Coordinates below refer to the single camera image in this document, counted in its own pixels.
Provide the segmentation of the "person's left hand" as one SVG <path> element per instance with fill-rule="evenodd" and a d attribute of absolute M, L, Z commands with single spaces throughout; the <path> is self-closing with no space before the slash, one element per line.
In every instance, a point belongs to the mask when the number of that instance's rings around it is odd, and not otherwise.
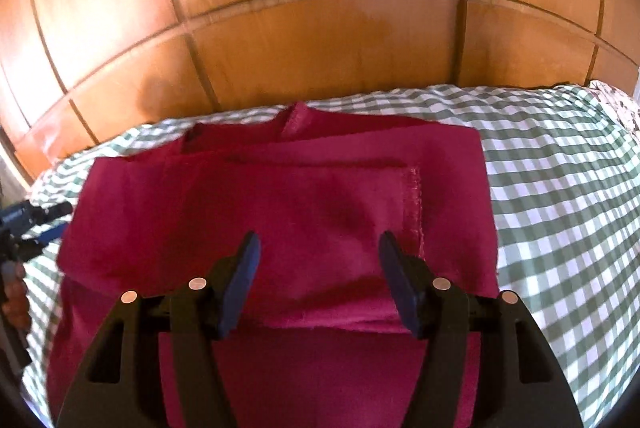
<path fill-rule="evenodd" d="M 28 287 L 24 278 L 24 265 L 17 263 L 14 281 L 4 285 L 6 301 L 2 303 L 2 312 L 14 328 L 28 333 L 32 327 L 32 318 L 29 314 Z"/>

